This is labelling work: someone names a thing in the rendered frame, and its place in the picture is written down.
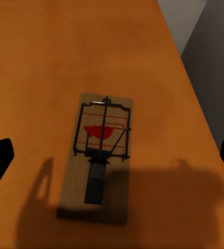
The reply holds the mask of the mousetrap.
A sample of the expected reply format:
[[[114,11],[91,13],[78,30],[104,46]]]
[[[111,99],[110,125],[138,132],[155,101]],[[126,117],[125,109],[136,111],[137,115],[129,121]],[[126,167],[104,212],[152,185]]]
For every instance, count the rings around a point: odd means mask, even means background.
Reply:
[[[81,93],[56,218],[126,226],[133,103]]]

